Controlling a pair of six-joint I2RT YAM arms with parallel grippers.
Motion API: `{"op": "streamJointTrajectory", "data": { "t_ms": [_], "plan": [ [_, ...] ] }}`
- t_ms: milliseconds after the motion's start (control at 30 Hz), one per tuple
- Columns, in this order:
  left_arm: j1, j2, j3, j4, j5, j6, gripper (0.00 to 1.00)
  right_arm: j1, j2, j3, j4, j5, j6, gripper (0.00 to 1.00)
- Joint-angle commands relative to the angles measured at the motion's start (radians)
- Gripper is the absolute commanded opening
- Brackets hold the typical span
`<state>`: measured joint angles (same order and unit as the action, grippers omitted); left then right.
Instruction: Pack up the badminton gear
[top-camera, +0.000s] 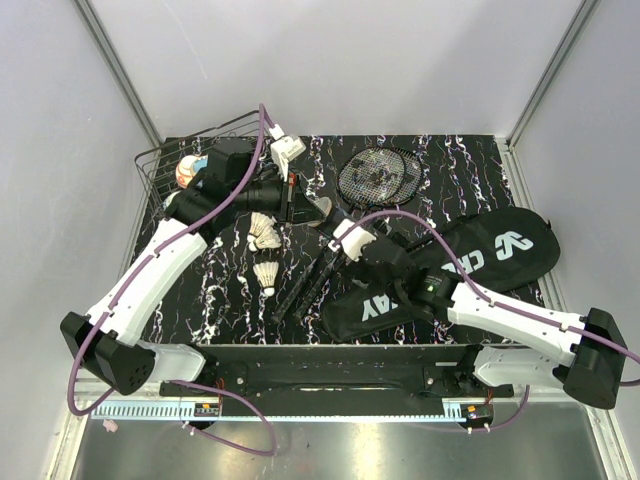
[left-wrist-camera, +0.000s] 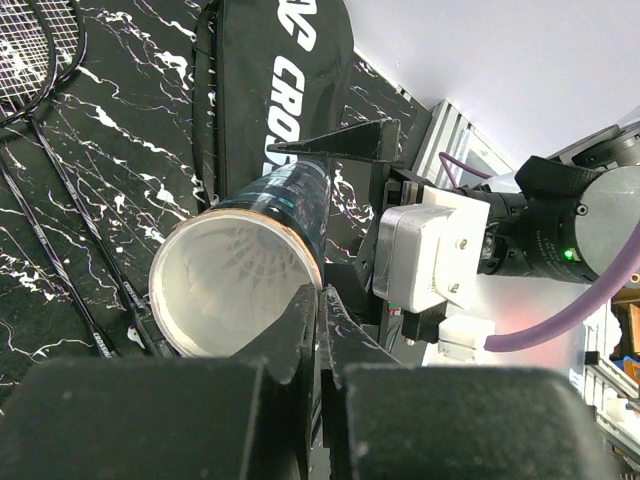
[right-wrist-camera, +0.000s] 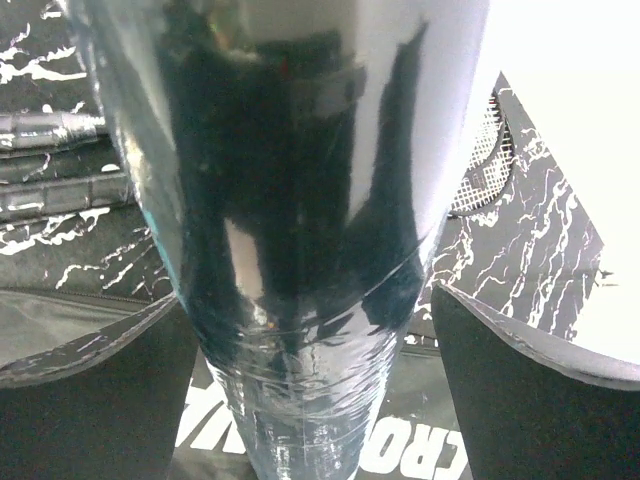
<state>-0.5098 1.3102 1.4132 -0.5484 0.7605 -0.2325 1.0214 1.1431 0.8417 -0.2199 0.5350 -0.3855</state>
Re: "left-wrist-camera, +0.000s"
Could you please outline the white shuttlecock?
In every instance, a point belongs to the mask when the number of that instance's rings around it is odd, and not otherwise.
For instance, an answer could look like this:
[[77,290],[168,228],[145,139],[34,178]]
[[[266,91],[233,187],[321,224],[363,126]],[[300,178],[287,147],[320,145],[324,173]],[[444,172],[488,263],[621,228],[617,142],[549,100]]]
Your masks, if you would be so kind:
[[221,270],[237,273],[238,281],[248,279],[253,287],[282,283],[291,272],[299,270],[289,245],[268,229],[233,229],[225,253]]

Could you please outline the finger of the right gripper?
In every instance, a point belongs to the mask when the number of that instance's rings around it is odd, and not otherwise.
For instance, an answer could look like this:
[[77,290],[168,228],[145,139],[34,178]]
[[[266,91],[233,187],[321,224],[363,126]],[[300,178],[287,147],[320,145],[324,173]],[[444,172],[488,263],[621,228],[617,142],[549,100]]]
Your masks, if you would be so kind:
[[277,154],[331,157],[363,162],[394,163],[398,159],[401,122],[367,121],[304,141],[275,143],[267,151]]

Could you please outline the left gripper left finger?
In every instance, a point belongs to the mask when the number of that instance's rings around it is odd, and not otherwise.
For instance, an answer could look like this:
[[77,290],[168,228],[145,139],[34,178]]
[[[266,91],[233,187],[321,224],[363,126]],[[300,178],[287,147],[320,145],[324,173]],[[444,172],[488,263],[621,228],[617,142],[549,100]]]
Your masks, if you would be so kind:
[[317,297],[228,358],[59,359],[1,420],[5,479],[304,479]]

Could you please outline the black racket bag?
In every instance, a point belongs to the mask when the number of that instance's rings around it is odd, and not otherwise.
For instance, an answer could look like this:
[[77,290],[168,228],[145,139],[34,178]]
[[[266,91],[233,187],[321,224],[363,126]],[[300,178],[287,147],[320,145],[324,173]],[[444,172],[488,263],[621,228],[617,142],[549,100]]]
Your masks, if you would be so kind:
[[296,161],[270,145],[339,128],[354,37],[342,1],[210,1],[195,35],[192,152],[207,208]]

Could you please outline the black shuttlecock tube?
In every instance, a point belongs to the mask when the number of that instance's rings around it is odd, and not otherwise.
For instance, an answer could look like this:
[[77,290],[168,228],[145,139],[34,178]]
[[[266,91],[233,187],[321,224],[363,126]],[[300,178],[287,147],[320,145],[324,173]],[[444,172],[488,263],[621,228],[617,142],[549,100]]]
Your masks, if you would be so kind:
[[182,357],[230,357],[298,289],[323,285],[331,175],[299,160],[179,224],[148,278],[155,322]]

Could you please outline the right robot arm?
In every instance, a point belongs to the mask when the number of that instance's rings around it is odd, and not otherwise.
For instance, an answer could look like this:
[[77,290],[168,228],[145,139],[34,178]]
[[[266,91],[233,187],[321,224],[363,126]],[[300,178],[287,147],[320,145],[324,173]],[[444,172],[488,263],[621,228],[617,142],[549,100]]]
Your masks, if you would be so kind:
[[582,284],[586,293],[541,324],[493,335],[487,349],[513,352],[559,336],[620,289],[639,283],[639,128],[611,126],[548,158],[531,157],[499,191],[480,174],[475,186],[439,186],[407,169],[392,143],[392,120],[361,123],[309,140],[275,143],[278,155],[366,162],[374,220],[351,265],[327,279],[348,311],[384,328],[394,305],[405,334],[432,341],[443,306],[472,307],[481,277]]

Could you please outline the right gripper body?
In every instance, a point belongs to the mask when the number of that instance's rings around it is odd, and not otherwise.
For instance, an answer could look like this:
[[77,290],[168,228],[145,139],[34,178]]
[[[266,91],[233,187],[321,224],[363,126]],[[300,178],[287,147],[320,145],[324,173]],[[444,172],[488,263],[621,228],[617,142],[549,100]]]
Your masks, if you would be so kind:
[[342,179],[342,170],[333,177],[332,205],[341,212],[329,215],[326,240],[325,282],[334,286],[347,312],[366,333],[379,344],[389,337],[388,302],[372,290],[379,223],[388,207],[404,203],[402,189],[407,184],[420,188],[434,185],[405,168],[391,168],[373,164],[361,169],[360,178],[365,189],[355,189],[368,195],[367,212],[355,214],[355,206],[348,202],[342,189],[349,183]]

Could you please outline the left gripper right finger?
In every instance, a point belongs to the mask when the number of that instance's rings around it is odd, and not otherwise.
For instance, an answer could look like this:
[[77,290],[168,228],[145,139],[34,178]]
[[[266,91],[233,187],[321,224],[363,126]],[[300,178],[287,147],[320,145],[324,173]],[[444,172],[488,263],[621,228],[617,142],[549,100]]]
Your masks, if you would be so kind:
[[615,479],[593,410],[536,368],[404,366],[319,298],[322,420],[335,479]]

